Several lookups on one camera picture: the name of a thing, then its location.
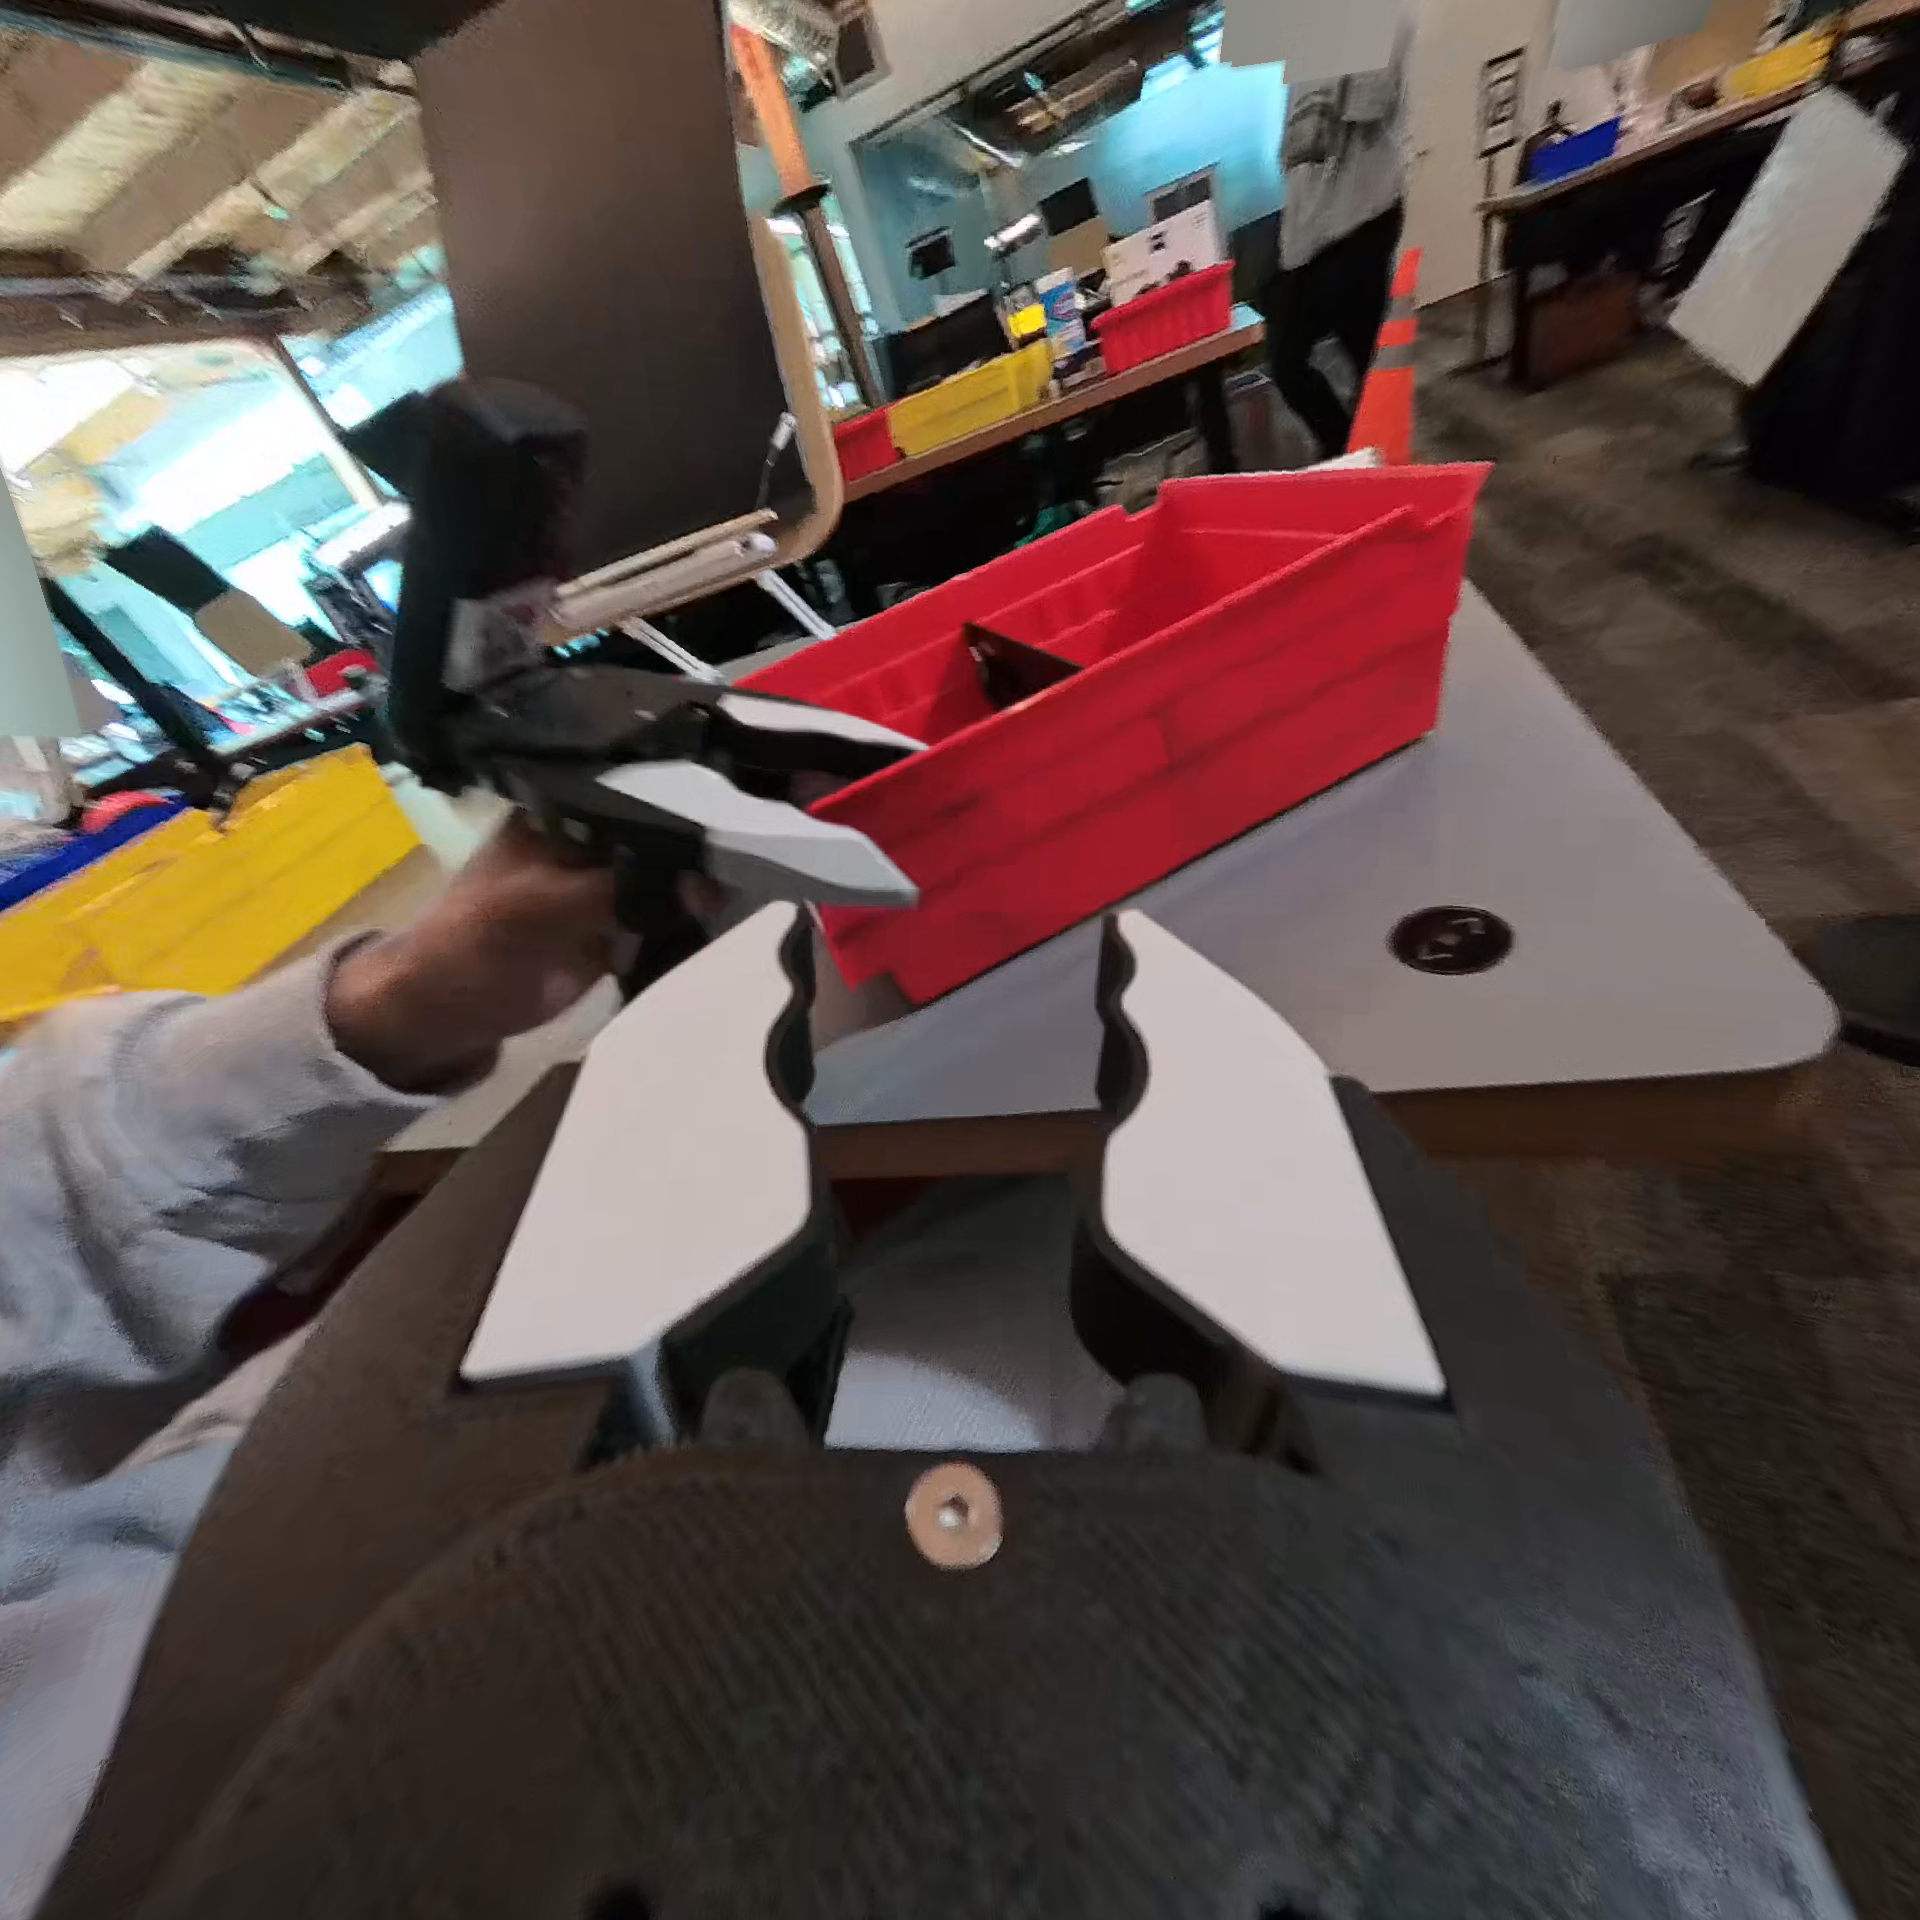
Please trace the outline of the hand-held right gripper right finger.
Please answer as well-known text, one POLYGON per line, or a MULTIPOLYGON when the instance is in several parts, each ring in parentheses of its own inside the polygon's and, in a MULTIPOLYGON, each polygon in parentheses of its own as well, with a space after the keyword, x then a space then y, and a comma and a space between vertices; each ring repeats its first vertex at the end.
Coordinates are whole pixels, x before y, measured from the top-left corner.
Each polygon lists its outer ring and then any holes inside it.
POLYGON ((1310 1042, 1122 908, 1100 926, 1089 1246, 1284 1378, 1447 1403, 1447 1374, 1310 1042))

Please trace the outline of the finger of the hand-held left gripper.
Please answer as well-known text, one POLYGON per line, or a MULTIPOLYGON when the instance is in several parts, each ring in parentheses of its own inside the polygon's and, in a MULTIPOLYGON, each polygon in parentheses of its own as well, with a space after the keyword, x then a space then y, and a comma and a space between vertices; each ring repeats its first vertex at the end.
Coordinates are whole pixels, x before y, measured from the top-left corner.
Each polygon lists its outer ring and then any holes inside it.
POLYGON ((919 904, 919 886, 862 832, 747 796, 703 763, 626 763, 598 786, 693 832, 698 867, 732 891, 885 913, 919 904))
POLYGON ((732 780, 862 780, 927 751, 871 721, 747 691, 712 695, 703 714, 708 763, 732 780))

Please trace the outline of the large red plastic bin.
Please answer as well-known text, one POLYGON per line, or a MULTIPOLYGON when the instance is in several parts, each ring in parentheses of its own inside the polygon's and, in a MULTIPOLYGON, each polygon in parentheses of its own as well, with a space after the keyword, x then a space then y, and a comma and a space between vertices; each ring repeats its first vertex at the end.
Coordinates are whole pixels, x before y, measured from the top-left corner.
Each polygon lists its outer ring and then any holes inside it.
POLYGON ((1432 736, 1487 474, 1163 481, 747 676, 919 744, 816 808, 919 891, 839 974, 919 1007, 1432 736))

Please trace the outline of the person's left forearm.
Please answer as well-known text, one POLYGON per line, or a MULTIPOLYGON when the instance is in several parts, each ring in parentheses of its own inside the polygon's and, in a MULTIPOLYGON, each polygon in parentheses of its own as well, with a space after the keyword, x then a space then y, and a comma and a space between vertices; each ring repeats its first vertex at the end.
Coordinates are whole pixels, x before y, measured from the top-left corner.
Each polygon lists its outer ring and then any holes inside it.
POLYGON ((0 1085, 2 1403, 183 1378, 302 1258, 426 1097, 361 1066, 328 989, 370 936, 235 992, 71 1002, 0 1085))

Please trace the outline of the black round desk grommet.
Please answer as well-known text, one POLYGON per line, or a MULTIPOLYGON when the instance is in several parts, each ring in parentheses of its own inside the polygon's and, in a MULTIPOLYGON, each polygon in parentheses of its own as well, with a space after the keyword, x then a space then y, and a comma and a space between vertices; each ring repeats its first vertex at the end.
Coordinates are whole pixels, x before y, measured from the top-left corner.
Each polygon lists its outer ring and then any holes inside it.
POLYGON ((1515 954, 1515 926, 1491 908, 1439 904, 1389 933, 1389 954, 1432 980, 1473 980, 1515 954))

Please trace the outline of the person's left hand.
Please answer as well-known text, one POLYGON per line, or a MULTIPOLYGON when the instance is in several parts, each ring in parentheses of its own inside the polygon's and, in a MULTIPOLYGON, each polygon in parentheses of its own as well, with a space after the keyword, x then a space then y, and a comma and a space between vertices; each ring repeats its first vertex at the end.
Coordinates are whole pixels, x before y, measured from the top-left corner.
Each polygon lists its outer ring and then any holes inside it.
POLYGON ((508 821, 415 924, 333 961, 324 1023, 387 1090, 449 1097, 562 1018, 633 944, 613 866, 508 821))

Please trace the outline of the large yellow plastic bin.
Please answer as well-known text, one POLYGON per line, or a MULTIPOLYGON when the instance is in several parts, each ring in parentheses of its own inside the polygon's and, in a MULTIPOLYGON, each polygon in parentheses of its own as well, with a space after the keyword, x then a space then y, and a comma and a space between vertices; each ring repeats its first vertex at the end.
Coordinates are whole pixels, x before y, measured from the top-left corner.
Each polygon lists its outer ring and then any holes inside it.
POLYGON ((271 771, 227 818, 175 810, 2 904, 0 1029, 104 992, 233 992, 420 850, 365 748, 271 771))

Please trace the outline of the small yellow plastic bin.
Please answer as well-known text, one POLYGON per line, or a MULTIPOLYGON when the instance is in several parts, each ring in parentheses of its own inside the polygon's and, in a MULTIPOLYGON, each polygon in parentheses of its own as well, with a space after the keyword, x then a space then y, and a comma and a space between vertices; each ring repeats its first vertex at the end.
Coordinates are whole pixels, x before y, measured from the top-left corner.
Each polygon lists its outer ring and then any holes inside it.
POLYGON ((885 408, 885 435, 903 459, 927 459, 965 435, 1017 420, 1049 389, 1046 338, 1000 354, 971 374, 953 374, 918 395, 885 408))

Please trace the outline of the wooden background table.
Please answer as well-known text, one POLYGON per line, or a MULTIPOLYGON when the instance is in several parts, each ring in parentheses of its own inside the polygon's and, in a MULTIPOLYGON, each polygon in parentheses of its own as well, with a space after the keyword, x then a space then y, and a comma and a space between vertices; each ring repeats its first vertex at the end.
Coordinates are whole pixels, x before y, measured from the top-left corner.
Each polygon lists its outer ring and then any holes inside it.
POLYGON ((1163 354, 1163 356, 1151 356, 1151 362, 1141 362, 1135 374, 1102 374, 1102 377, 1094 377, 1094 380, 1085 380, 1085 387, 1076 387, 1076 389, 1067 389, 1055 400, 1026 408, 1026 411, 1017 411, 1008 420, 991 420, 991 424, 977 424, 977 429, 971 429, 971 435, 958 435, 952 443, 937 443, 932 453, 896 459, 896 463, 885 463, 878 474, 862 474, 862 476, 853 476, 842 490, 842 502, 853 506, 862 497, 880 497, 880 492, 927 481, 932 474, 974 463, 974 459, 985 459, 991 450, 1036 438, 1046 429, 1067 429, 1069 420, 1102 417, 1117 400, 1135 400, 1135 395, 1158 389, 1158 387, 1188 389, 1189 424, 1194 424, 1199 450, 1205 450, 1205 469, 1208 474, 1239 474, 1239 450, 1234 450, 1234 424, 1231 424, 1231 400, 1223 400, 1223 374, 1231 374, 1231 362, 1239 362, 1255 347, 1262 347, 1262 320, 1248 306, 1234 306, 1231 329, 1222 329, 1208 338, 1194 338, 1194 345, 1188 345, 1176 354, 1163 354))

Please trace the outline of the dark computer monitor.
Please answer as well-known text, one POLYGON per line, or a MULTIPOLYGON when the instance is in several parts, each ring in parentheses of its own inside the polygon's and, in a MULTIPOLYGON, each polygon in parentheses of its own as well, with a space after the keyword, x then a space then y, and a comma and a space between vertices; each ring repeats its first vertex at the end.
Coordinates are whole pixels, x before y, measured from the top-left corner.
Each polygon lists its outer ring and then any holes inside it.
POLYGON ((464 374, 583 429, 575 581, 732 523, 812 558, 839 459, 789 259, 741 204, 725 7, 482 7, 409 83, 464 374))

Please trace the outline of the small red plastic bin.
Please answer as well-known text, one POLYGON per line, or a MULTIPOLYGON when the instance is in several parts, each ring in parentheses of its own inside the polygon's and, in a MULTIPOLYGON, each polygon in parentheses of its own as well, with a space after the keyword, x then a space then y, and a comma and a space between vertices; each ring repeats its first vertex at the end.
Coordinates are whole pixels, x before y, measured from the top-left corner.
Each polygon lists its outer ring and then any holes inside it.
POLYGON ((1166 286, 1108 306, 1089 334, 1108 377, 1194 347, 1234 323, 1234 268, 1176 269, 1166 286))

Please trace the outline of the white cardboard box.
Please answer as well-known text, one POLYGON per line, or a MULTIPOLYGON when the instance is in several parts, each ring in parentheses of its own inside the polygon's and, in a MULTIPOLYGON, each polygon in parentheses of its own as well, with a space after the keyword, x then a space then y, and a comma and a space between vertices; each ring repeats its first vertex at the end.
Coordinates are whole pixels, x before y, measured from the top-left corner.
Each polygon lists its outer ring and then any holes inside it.
POLYGON ((1126 306, 1146 291, 1163 291, 1176 276, 1199 276, 1222 259, 1223 250, 1222 250, 1213 204, 1189 196, 1180 209, 1166 209, 1166 218, 1102 247, 1102 293, 1108 306, 1126 306))

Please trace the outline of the orange traffic cone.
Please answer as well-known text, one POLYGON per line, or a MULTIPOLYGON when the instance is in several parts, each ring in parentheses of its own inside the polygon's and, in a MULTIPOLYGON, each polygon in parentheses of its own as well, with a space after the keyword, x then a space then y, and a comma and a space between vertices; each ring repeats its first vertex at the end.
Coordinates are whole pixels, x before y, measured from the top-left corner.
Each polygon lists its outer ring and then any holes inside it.
POLYGON ((1374 463, 1410 463, 1413 443, 1413 389, 1418 389, 1418 276, 1422 276, 1422 250, 1410 247, 1394 259, 1383 320, 1374 334, 1374 356, 1357 395, 1357 420, 1347 435, 1347 459, 1374 459, 1374 463))

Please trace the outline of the dark background table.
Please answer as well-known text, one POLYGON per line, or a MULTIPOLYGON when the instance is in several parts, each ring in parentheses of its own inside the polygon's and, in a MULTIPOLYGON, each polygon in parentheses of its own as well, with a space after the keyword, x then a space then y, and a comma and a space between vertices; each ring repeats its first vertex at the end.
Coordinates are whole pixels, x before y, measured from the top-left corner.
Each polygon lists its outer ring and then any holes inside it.
POLYGON ((1504 377, 1520 389, 1599 365, 1666 323, 1791 112, 1824 83, 1863 83, 1884 63, 1878 35, 1816 37, 1815 55, 1824 63, 1783 88, 1722 93, 1710 112, 1669 114, 1635 145, 1620 137, 1620 148, 1585 172, 1482 196, 1482 240, 1504 291, 1504 377))

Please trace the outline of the white board panel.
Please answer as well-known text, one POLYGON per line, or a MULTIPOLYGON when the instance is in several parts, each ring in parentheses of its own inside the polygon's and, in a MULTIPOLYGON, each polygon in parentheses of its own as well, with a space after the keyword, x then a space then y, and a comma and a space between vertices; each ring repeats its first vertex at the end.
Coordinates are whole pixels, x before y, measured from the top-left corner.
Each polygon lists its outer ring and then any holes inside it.
POLYGON ((1904 166, 1908 142, 1880 114, 1837 88, 1809 93, 1672 306, 1669 334, 1737 387, 1761 387, 1880 218, 1904 166))

